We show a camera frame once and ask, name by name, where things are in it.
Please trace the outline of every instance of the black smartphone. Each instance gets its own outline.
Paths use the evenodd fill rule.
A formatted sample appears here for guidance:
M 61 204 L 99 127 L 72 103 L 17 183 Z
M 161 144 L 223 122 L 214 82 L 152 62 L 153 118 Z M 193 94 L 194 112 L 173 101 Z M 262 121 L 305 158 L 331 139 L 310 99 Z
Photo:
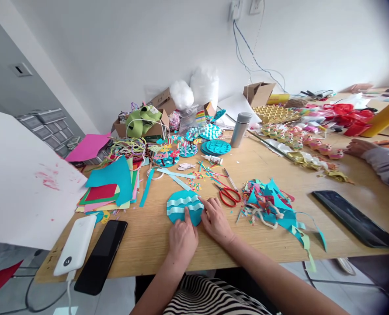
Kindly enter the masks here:
M 389 248 L 389 234 L 333 190 L 312 192 L 344 226 L 368 247 Z
M 107 222 L 73 287 L 75 291 L 90 295 L 101 292 L 127 226 L 124 221 Z

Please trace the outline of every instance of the white power bank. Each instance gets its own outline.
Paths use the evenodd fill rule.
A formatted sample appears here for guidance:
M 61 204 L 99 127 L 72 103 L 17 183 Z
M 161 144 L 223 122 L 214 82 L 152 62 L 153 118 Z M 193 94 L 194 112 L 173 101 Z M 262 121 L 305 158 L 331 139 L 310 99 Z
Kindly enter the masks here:
M 89 215 L 75 221 L 53 272 L 60 276 L 82 267 L 90 245 L 97 216 Z

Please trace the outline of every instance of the white paper sheet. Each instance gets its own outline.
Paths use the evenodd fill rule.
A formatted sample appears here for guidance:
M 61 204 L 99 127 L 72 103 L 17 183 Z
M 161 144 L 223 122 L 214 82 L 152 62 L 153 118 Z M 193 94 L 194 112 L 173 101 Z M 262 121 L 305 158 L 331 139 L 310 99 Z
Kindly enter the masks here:
M 14 117 L 0 113 L 0 242 L 52 249 L 87 178 Z
M 241 112 L 249 112 L 253 114 L 251 118 L 249 127 L 253 126 L 256 123 L 261 123 L 261 119 L 256 113 L 252 110 L 250 104 L 247 102 L 247 99 L 242 93 L 234 94 L 218 103 L 218 106 L 221 109 L 226 109 L 226 113 L 230 115 L 232 118 L 237 120 L 238 114 Z M 228 126 L 233 126 L 235 123 L 230 120 L 225 115 L 222 116 L 223 123 Z

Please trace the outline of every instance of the red scissors handle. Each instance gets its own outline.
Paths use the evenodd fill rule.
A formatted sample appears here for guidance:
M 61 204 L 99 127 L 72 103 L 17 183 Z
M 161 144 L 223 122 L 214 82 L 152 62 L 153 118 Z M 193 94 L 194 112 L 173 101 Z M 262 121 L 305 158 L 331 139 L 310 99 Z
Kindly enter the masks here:
M 226 199 L 229 199 L 232 202 L 232 204 L 227 203 L 224 199 L 224 196 L 226 197 Z M 235 190 L 229 189 L 229 188 L 221 189 L 219 191 L 219 197 L 221 197 L 221 200 L 225 205 L 227 205 L 228 207 L 231 207 L 231 208 L 234 208 L 237 205 L 237 202 L 241 201 L 240 194 L 238 192 L 236 192 Z

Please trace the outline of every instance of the yellow tube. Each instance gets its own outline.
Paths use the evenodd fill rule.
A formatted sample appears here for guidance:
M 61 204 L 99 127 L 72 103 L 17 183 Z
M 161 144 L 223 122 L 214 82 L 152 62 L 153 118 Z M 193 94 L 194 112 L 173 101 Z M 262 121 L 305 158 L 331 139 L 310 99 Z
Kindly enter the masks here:
M 269 99 L 267 100 L 266 104 L 267 105 L 274 105 L 274 104 L 279 104 L 279 103 L 286 103 L 289 101 L 289 94 L 272 94 L 270 95 Z
M 372 138 L 387 128 L 389 126 L 389 105 L 375 115 L 369 124 L 372 126 L 361 134 L 362 137 Z

